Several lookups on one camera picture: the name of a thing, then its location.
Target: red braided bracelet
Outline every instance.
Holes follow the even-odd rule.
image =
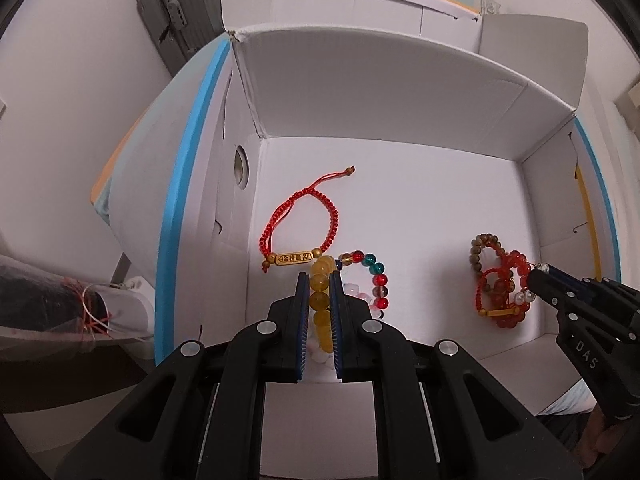
[[[334,203],[331,202],[331,200],[329,200],[326,195],[320,193],[316,189],[316,186],[322,184],[323,182],[326,182],[327,180],[340,178],[342,176],[348,176],[354,171],[356,171],[355,168],[351,166],[350,168],[347,168],[340,173],[328,173],[326,175],[323,175],[313,184],[311,184],[311,186],[297,191],[278,206],[276,211],[274,211],[271,215],[271,218],[269,219],[266,227],[264,228],[262,236],[260,236],[260,252],[264,256],[264,261],[262,262],[263,272],[267,272],[269,267],[273,264],[277,266],[284,266],[310,262],[313,258],[319,258],[323,253],[327,251],[327,249],[333,243],[335,234],[338,231],[338,210],[335,208]],[[280,222],[282,222],[291,212],[296,200],[302,198],[305,195],[311,195],[317,198],[329,212],[329,215],[331,217],[331,225],[329,226],[329,232],[327,233],[324,242],[322,243],[322,245],[320,245],[320,247],[315,248],[312,251],[284,254],[276,254],[271,252],[271,239],[273,237],[273,232],[280,224]]]

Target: person's hand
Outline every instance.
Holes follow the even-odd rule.
[[[625,434],[626,424],[616,424],[605,428],[604,414],[596,404],[574,449],[574,456],[580,461],[583,469],[594,465],[600,453],[608,454],[618,445]]]

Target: screw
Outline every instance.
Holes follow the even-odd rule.
[[[277,327],[273,321],[261,321],[255,329],[261,334],[273,334]]]
[[[455,355],[458,353],[458,345],[453,341],[441,341],[438,345],[438,350],[444,355]]]
[[[370,334],[377,334],[382,330],[382,323],[380,323],[377,319],[367,319],[362,324],[362,329]]]
[[[195,341],[187,341],[180,347],[180,353],[185,357],[192,357],[200,352],[200,345]]]

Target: round hole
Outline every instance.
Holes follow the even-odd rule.
[[[236,176],[236,184],[240,189],[244,189],[249,182],[249,162],[246,160],[246,152],[242,146],[236,148],[234,174]]]

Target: white wall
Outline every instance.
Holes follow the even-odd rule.
[[[0,40],[0,252],[110,279],[120,248],[90,189],[169,80],[135,0],[25,0]]]

